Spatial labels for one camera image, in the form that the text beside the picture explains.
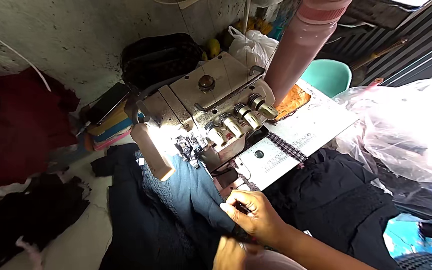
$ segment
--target hand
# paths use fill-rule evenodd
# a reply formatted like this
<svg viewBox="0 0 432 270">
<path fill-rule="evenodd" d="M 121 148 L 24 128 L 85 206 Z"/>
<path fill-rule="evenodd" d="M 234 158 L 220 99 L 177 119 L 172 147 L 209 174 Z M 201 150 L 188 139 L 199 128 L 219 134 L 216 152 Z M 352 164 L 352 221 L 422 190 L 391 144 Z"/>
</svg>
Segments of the hand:
<svg viewBox="0 0 432 270">
<path fill-rule="evenodd" d="M 234 206 L 241 203 L 249 209 L 245 215 Z M 219 205 L 228 216 L 249 235 L 264 245 L 275 247 L 284 237 L 287 224 L 279 217 L 262 192 L 233 190 L 225 203 Z"/>
<path fill-rule="evenodd" d="M 256 244 L 240 243 L 234 238 L 221 236 L 214 256 L 213 270 L 243 270 L 246 254 L 256 254 L 263 247 Z"/>
</svg>

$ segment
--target mobile phone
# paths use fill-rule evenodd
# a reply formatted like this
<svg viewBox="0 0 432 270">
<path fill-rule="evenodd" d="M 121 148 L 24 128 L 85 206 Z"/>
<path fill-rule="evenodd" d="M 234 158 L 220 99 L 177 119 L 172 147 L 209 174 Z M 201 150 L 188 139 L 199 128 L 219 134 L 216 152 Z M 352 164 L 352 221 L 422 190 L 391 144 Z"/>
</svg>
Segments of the mobile phone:
<svg viewBox="0 0 432 270">
<path fill-rule="evenodd" d="M 129 87 L 123 83 L 116 83 L 107 90 L 86 113 L 86 118 L 93 125 L 99 125 L 129 93 Z"/>
</svg>

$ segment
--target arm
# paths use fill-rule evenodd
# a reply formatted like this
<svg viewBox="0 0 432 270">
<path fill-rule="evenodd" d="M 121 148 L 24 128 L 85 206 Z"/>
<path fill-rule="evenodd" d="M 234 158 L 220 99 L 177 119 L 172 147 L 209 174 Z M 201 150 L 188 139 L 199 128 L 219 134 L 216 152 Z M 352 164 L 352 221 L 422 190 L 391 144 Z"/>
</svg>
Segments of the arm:
<svg viewBox="0 0 432 270">
<path fill-rule="evenodd" d="M 243 204 L 248 215 L 233 205 Z M 251 236 L 297 261 L 308 270 L 375 270 L 286 224 L 261 192 L 233 190 L 220 207 Z"/>
</svg>

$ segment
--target fingernail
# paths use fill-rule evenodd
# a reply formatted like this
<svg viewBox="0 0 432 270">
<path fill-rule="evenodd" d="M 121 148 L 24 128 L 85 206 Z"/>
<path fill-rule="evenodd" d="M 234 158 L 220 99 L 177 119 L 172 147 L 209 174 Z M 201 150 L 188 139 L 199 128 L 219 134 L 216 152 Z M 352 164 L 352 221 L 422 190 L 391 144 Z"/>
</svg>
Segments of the fingernail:
<svg viewBox="0 0 432 270">
<path fill-rule="evenodd" d="M 219 207 L 225 212 L 227 212 L 230 209 L 230 205 L 227 203 L 220 203 Z"/>
</svg>

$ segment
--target turquoise chair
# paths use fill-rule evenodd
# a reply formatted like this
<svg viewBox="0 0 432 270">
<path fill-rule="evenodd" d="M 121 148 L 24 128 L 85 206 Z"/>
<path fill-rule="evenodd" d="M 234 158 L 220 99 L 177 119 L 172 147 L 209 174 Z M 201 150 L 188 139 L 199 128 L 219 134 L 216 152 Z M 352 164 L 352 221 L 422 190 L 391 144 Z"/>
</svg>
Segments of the turquoise chair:
<svg viewBox="0 0 432 270">
<path fill-rule="evenodd" d="M 350 87 L 351 70 L 348 65 L 335 60 L 318 59 L 309 64 L 301 79 L 333 98 Z"/>
</svg>

